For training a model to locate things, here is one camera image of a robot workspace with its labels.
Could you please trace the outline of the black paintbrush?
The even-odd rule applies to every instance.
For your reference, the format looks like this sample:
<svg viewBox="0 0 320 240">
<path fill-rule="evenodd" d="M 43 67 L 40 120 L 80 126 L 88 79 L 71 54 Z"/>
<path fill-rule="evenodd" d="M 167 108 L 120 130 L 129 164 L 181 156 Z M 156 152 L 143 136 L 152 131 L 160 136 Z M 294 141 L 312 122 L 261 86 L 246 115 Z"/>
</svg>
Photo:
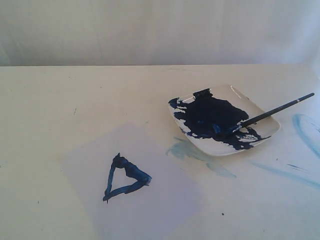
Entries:
<svg viewBox="0 0 320 240">
<path fill-rule="evenodd" d="M 272 110 L 264 112 L 263 114 L 255 116 L 253 118 L 250 118 L 250 119 L 248 119 L 248 120 L 246 120 L 244 122 L 238 123 L 237 125 L 234 125 L 232 127 L 229 127 L 225 131 L 222 131 L 220 126 L 216 125 L 216 124 L 213 125 L 213 129 L 214 129 L 215 133 L 218 136 L 221 136 L 222 138 L 228 138 L 229 136 L 231 136 L 234 133 L 238 132 L 240 129 L 242 129 L 244 127 L 247 127 L 247 126 L 250 126 L 250 125 L 252 125 L 254 123 L 257 123 L 257 122 L 259 122 L 259 121 L 261 121 L 261 120 L 263 120 L 265 118 L 268 118 L 268 117 L 270 117 L 270 116 L 272 116 L 272 115 L 274 115 L 274 114 L 276 114 L 276 113 L 278 113 L 280 111 L 283 111 L 283 110 L 285 110 L 285 109 L 287 109 L 287 108 L 289 108 L 289 107 L 291 107 L 293 105 L 296 105 L 296 104 L 298 104 L 298 103 L 300 103 L 300 102 L 302 102 L 302 101 L 304 101 L 306 99 L 309 99 L 309 98 L 313 97 L 314 95 L 315 95 L 314 92 L 309 93 L 309 94 L 307 94 L 305 96 L 302 96 L 302 97 L 300 97 L 298 99 L 295 99 L 295 100 L 293 100 L 291 102 L 288 102 L 288 103 L 286 103 L 284 105 L 281 105 L 281 106 L 276 107 L 276 108 L 274 108 Z"/>
</svg>

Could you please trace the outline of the white paper sheet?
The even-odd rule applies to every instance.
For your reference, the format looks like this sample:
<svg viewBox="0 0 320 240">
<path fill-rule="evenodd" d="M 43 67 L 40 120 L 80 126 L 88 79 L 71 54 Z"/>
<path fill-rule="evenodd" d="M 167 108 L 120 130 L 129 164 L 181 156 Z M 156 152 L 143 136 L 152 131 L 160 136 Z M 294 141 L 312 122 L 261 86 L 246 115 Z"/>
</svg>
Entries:
<svg viewBox="0 0 320 240">
<path fill-rule="evenodd" d="M 117 155 L 151 180 L 104 200 Z M 198 184 L 132 123 L 67 153 L 61 167 L 102 240 L 162 240 L 200 210 Z"/>
</svg>

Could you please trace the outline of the white square paint plate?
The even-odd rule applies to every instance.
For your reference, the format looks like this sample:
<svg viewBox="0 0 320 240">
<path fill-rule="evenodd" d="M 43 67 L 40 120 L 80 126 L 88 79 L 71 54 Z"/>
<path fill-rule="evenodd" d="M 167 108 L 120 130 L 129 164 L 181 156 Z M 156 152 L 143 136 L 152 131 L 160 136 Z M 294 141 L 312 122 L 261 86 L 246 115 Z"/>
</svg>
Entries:
<svg viewBox="0 0 320 240">
<path fill-rule="evenodd" d="M 168 107 L 184 135 L 211 156 L 226 156 L 251 149 L 280 129 L 280 123 L 269 116 L 229 137 L 223 137 L 229 128 L 264 113 L 229 84 L 173 98 L 168 102 Z"/>
</svg>

